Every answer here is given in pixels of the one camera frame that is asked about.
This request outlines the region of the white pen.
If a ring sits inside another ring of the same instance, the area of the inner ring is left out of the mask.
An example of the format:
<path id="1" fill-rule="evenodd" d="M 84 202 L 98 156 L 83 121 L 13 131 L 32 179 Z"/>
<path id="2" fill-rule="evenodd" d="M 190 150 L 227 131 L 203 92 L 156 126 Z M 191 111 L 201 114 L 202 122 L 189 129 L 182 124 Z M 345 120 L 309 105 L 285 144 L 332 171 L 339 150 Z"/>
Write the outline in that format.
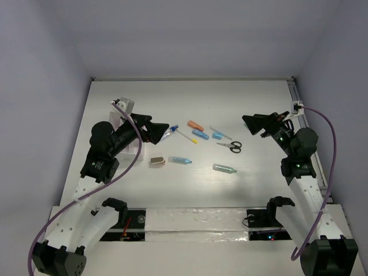
<path id="1" fill-rule="evenodd" d="M 230 136 L 226 135 L 224 132 L 222 132 L 222 131 L 220 131 L 220 130 L 216 129 L 215 127 L 213 127 L 213 126 L 211 126 L 211 125 L 210 125 L 210 127 L 209 127 L 209 128 L 210 128 L 211 130 L 213 130 L 214 132 L 221 134 L 223 137 L 226 137 L 227 139 L 232 140 L 232 138 L 231 138 Z"/>

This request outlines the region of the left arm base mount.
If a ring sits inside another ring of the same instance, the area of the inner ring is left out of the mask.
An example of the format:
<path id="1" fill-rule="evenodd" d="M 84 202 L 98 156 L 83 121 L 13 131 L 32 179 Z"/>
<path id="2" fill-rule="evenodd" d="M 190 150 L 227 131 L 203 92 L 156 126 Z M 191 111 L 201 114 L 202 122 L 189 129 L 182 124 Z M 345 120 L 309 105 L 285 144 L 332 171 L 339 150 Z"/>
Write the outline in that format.
<path id="1" fill-rule="evenodd" d="M 106 199 L 102 206 L 118 211 L 118 220 L 100 238 L 101 242 L 145 241 L 146 209 L 129 209 L 126 202 L 115 198 Z"/>

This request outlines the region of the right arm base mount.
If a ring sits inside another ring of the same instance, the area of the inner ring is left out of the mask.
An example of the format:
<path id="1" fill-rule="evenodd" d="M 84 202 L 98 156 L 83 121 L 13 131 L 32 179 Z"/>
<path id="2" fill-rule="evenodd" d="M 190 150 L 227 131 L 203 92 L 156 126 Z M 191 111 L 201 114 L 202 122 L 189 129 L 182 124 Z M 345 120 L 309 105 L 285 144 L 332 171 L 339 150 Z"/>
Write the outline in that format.
<path id="1" fill-rule="evenodd" d="M 271 198 L 263 209 L 247 209 L 247 216 L 242 224 L 248 228 L 250 241 L 291 240 L 288 232 L 276 220 L 278 208 L 295 203 L 287 197 L 277 196 Z"/>

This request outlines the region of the white yellow cap marker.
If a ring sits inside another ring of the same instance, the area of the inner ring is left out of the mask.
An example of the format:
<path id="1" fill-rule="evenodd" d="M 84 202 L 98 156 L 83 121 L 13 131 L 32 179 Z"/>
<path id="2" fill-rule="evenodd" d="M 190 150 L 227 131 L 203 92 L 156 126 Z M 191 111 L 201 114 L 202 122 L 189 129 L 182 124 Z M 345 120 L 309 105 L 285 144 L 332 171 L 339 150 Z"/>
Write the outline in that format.
<path id="1" fill-rule="evenodd" d="M 180 135 L 182 135 L 184 138 L 186 138 L 186 139 L 188 139 L 189 141 L 191 141 L 192 143 L 194 143 L 194 144 L 198 144 L 198 141 L 197 141 L 196 139 L 191 138 L 190 136 L 188 136 L 188 135 L 184 134 L 183 132 L 181 132 L 181 131 L 179 130 L 179 128 L 177 128 L 177 129 L 176 129 L 176 132 L 177 132 L 177 133 L 179 133 Z"/>

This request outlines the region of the blue highlighter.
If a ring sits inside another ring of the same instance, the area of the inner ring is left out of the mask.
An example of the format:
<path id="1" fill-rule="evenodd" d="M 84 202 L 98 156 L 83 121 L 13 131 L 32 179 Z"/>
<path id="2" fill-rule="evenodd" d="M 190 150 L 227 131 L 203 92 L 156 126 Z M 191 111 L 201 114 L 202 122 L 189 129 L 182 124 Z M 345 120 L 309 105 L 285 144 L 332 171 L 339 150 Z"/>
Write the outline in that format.
<path id="1" fill-rule="evenodd" d="M 193 129 L 192 134 L 194 134 L 195 136 L 200 137 L 204 140 L 209 140 L 209 136 L 206 133 L 204 133 L 203 131 L 200 131 L 198 129 Z"/>
<path id="2" fill-rule="evenodd" d="M 169 156 L 168 161 L 175 164 L 192 164 L 192 161 L 190 159 L 177 156 Z"/>

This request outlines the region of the light blue eraser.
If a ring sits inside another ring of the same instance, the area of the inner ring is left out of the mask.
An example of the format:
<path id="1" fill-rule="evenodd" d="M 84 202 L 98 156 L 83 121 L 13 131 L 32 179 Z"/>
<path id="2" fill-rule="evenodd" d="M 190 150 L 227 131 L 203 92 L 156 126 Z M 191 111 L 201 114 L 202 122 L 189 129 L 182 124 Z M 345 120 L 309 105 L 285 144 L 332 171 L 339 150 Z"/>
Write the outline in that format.
<path id="1" fill-rule="evenodd" d="M 223 135 L 218 132 L 213 132 L 212 137 L 216 140 L 221 140 L 223 138 Z"/>

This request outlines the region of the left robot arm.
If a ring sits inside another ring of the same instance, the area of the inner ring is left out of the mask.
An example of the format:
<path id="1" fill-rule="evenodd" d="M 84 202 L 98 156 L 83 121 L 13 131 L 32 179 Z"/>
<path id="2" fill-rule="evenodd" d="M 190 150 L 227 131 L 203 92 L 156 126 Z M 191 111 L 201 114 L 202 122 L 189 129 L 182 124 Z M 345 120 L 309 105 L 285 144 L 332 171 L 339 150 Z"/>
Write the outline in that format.
<path id="1" fill-rule="evenodd" d="M 127 203 L 112 197 L 101 200 L 97 192 L 111 184 L 119 167 L 116 156 L 138 140 L 139 144 L 157 144 L 169 125 L 154 123 L 152 117 L 131 114 L 114 129 L 108 121 L 91 129 L 90 149 L 80 171 L 72 202 L 54 216 L 54 229 L 43 241 L 36 240 L 29 260 L 46 275 L 81 275 L 87 252 L 112 226 L 127 221 Z"/>

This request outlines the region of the blue cap spray bottle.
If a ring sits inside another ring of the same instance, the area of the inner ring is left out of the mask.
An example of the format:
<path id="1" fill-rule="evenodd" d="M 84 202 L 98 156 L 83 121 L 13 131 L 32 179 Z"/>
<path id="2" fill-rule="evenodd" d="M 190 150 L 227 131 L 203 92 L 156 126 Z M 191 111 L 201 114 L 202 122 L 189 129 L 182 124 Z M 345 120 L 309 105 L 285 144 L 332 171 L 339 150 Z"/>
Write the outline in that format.
<path id="1" fill-rule="evenodd" d="M 165 131 L 165 133 L 163 134 L 160 141 L 163 141 L 163 140 L 167 139 L 168 137 L 170 137 L 177 129 L 178 129 L 178 125 L 174 125 L 174 126 L 169 127 Z"/>

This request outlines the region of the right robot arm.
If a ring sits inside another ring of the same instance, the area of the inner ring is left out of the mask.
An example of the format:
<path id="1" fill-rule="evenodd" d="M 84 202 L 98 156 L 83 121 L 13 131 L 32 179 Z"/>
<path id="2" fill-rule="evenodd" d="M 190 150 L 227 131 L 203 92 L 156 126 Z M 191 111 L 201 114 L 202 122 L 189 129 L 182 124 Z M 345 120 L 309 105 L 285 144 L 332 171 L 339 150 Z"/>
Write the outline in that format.
<path id="1" fill-rule="evenodd" d="M 353 238 L 347 238 L 327 208 L 322 196 L 312 155 L 318 135 L 305 127 L 295 130 L 289 112 L 242 117 L 252 135 L 272 137 L 286 157 L 281 173 L 296 200 L 277 196 L 265 210 L 270 225 L 281 224 L 294 241 L 291 259 L 300 261 L 304 275 L 350 275 L 358 255 Z"/>

